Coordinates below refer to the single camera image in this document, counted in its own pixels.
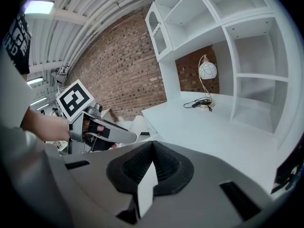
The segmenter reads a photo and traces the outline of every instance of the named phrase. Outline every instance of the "finger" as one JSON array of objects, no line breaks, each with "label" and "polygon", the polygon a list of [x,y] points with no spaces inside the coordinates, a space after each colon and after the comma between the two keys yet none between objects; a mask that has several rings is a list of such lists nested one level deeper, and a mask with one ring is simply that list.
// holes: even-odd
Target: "finger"
[{"label": "finger", "polygon": [[104,129],[105,129],[105,127],[101,126],[101,125],[97,127],[98,132],[102,132]]}]

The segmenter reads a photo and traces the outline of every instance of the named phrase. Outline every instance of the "white ceiling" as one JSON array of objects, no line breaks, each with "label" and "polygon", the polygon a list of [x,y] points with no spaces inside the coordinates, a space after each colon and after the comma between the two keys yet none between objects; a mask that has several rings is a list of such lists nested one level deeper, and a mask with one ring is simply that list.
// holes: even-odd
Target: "white ceiling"
[{"label": "white ceiling", "polygon": [[27,14],[32,34],[28,80],[43,76],[31,85],[35,97],[48,99],[33,109],[52,103],[57,87],[91,42],[109,25],[129,12],[155,0],[52,0],[50,14]]}]

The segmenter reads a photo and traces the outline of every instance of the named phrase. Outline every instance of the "ceiling beam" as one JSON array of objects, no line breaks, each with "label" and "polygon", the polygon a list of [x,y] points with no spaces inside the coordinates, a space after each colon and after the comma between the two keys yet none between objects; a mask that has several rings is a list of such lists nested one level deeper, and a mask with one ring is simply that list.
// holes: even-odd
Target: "ceiling beam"
[{"label": "ceiling beam", "polygon": [[63,62],[51,62],[51,63],[46,63],[45,65],[43,64],[37,64],[37,65],[32,65],[29,67],[29,72],[30,73],[37,73],[37,72],[42,72],[43,70],[50,70],[58,67],[62,67]]},{"label": "ceiling beam", "polygon": [[54,20],[70,22],[78,25],[85,25],[85,23],[89,20],[86,16],[56,8],[53,8],[50,14],[26,14],[26,19],[52,19],[53,17]]}]

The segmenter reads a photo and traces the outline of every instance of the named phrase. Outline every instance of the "white desk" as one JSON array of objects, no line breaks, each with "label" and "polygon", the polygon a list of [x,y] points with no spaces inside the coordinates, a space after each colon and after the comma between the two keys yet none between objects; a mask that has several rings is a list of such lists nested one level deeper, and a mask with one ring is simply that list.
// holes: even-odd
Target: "white desk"
[{"label": "white desk", "polygon": [[231,106],[183,107],[178,98],[143,110],[144,117],[168,143],[221,158],[270,194],[276,174],[276,140],[259,130],[229,121]]}]

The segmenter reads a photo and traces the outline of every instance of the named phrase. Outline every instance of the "ceiling light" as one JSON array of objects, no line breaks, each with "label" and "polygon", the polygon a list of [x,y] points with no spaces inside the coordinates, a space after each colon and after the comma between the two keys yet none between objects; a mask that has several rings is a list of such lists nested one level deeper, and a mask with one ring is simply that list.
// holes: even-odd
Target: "ceiling light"
[{"label": "ceiling light", "polygon": [[40,109],[42,109],[43,107],[48,106],[48,105],[49,105],[49,104],[46,104],[46,105],[44,105],[44,106],[42,106],[42,107],[38,108],[38,109],[37,109],[37,111],[38,111],[38,110],[40,110]]},{"label": "ceiling light", "polygon": [[54,6],[54,2],[52,1],[30,1],[24,13],[49,14],[53,6]]},{"label": "ceiling light", "polygon": [[47,98],[46,97],[44,97],[44,98],[42,98],[42,99],[40,99],[40,100],[38,100],[38,101],[35,101],[34,103],[32,103],[32,104],[30,104],[30,105],[35,105],[35,104],[37,104],[37,103],[39,103],[39,102],[41,102],[41,101],[45,101]]},{"label": "ceiling light", "polygon": [[38,82],[41,82],[41,81],[43,81],[43,77],[35,78],[35,79],[32,79],[32,80],[29,80],[28,85],[38,83]]}]

